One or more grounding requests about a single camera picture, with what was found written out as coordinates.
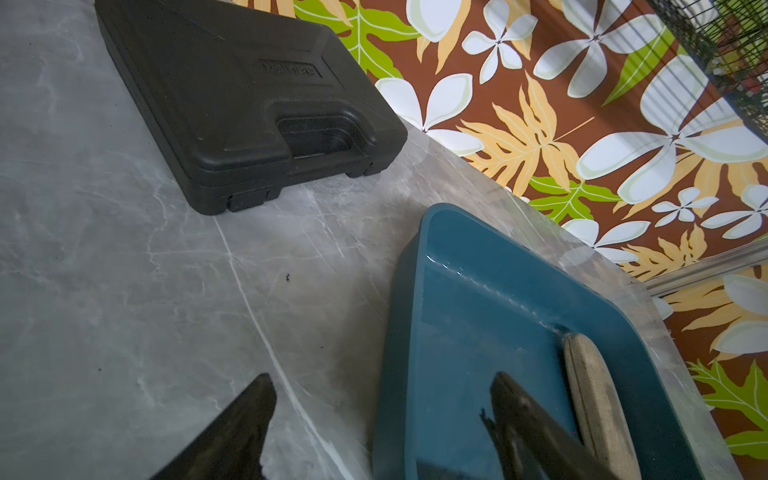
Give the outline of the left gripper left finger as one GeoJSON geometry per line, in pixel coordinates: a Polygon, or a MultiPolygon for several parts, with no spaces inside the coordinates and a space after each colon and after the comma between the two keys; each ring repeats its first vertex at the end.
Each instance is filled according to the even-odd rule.
{"type": "Polygon", "coordinates": [[[276,402],[270,375],[258,375],[153,478],[262,479],[261,454],[276,402]]]}

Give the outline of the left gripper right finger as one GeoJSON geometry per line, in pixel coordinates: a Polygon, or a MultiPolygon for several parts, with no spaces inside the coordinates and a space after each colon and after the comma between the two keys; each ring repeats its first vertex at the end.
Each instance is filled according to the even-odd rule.
{"type": "Polygon", "coordinates": [[[493,415],[480,413],[506,479],[614,479],[509,374],[491,387],[493,415]]]}

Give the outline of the stained tan glasses case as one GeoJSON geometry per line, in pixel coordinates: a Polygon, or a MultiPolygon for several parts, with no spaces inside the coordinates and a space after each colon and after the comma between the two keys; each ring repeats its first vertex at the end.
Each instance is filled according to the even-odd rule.
{"type": "Polygon", "coordinates": [[[624,410],[606,362],[583,334],[565,337],[566,374],[580,435],[586,449],[619,479],[641,471],[624,410]]]}

